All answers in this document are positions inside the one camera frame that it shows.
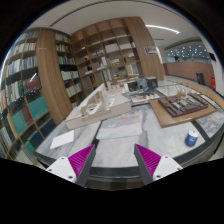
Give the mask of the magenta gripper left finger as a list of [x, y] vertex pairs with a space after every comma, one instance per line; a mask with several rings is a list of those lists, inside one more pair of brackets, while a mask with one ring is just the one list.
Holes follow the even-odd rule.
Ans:
[[69, 157], [60, 157], [47, 168], [47, 171], [78, 186], [84, 187], [95, 154], [95, 145], [90, 145]]

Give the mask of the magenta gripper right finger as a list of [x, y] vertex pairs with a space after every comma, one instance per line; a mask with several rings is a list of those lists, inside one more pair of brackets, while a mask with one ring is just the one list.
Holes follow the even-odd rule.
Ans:
[[134, 155], [145, 185], [182, 169], [170, 156], [159, 154], [139, 144], [134, 145]]

